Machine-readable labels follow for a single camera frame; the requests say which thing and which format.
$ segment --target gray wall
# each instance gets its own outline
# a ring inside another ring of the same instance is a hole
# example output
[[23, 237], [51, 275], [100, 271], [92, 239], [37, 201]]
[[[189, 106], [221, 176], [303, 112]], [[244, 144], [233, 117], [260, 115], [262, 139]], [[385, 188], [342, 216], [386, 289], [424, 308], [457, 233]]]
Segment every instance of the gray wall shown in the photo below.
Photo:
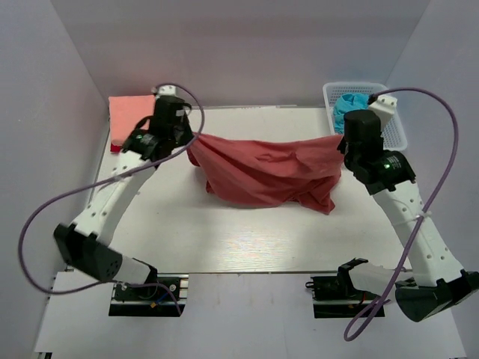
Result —
[[[46, 297], [20, 273], [20, 228], [42, 202], [91, 180], [107, 110], [47, 0], [1, 1], [0, 84], [0, 357], [29, 358]], [[54, 205], [28, 234], [28, 266], [44, 286], [61, 263], [52, 231], [85, 199]]]
[[207, 105], [316, 105], [326, 82], [385, 82], [428, 2], [52, 0], [103, 96], [169, 80]]
[[[432, 1], [397, 62], [389, 87], [411, 85], [442, 95], [460, 124], [454, 169], [433, 204], [434, 220], [449, 248], [468, 270], [479, 270], [479, 3]], [[451, 121], [420, 94], [400, 96], [408, 154], [423, 197], [436, 185], [451, 152]], [[479, 358], [479, 295], [453, 311], [469, 358]]]

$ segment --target blue cloth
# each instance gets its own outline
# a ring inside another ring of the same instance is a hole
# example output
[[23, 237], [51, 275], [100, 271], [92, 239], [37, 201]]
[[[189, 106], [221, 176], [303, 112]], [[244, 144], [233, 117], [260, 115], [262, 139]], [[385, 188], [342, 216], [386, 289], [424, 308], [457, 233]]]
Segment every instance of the blue cloth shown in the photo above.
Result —
[[335, 132], [344, 133], [344, 115], [353, 110], [365, 110], [369, 95], [363, 93], [345, 93], [336, 100], [332, 115], [335, 118]]

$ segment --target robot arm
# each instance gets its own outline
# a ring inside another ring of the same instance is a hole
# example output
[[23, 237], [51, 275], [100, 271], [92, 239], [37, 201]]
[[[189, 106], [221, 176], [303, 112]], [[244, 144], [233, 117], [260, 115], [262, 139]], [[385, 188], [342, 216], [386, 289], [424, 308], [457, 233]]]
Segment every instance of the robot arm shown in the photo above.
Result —
[[[156, 93], [153, 115], [141, 120], [123, 145], [112, 176], [155, 162], [192, 138], [184, 108], [191, 106], [168, 86]], [[142, 127], [148, 123], [148, 130]], [[157, 168], [148, 168], [105, 185], [68, 226], [59, 224], [55, 241], [66, 264], [100, 281], [153, 283], [156, 269], [109, 246], [122, 215]]]
[[[381, 130], [391, 118], [391, 109], [385, 108], [384, 102], [344, 116], [344, 138], [338, 149], [345, 155], [346, 167], [366, 186], [388, 216], [404, 246], [417, 219], [424, 216], [408, 254], [412, 274], [402, 273], [395, 291], [401, 310], [411, 320], [419, 322], [476, 292], [479, 274], [464, 270], [444, 243], [431, 217], [421, 212], [423, 201], [406, 157], [397, 151], [383, 149]], [[346, 293], [359, 290], [381, 295], [392, 273], [392, 270], [357, 259], [338, 269], [338, 283]]]

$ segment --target crumpled red fabric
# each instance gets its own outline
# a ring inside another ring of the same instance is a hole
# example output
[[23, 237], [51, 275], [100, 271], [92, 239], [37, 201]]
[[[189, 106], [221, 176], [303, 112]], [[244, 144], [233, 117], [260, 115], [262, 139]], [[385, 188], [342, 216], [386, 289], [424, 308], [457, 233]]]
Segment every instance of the crumpled red fabric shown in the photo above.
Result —
[[296, 201], [329, 214], [344, 160], [340, 141], [340, 135], [289, 143], [200, 135], [187, 153], [206, 174], [207, 192], [223, 200], [262, 207]]

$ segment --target white tabletop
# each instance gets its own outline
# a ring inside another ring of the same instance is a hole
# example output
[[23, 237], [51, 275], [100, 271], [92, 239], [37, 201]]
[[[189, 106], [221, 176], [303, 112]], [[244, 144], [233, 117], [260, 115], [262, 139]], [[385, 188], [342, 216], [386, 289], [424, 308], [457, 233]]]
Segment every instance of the white tabletop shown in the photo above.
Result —
[[[198, 128], [199, 113], [190, 115]], [[323, 108], [206, 110], [205, 133], [230, 139], [298, 141], [329, 134]], [[109, 142], [99, 178], [115, 166]], [[201, 169], [186, 154], [163, 164], [121, 219], [112, 247], [164, 273], [326, 271], [354, 257], [394, 268], [399, 243], [364, 186], [344, 171], [324, 215], [287, 203], [242, 209], [205, 192]]]
[[[349, 319], [315, 319], [308, 274], [192, 274], [180, 318], [108, 316], [112, 284], [54, 295], [36, 352], [52, 359], [462, 358], [450, 310], [420, 323], [385, 306], [351, 343]], [[58, 273], [55, 290], [91, 283], [78, 271]]]

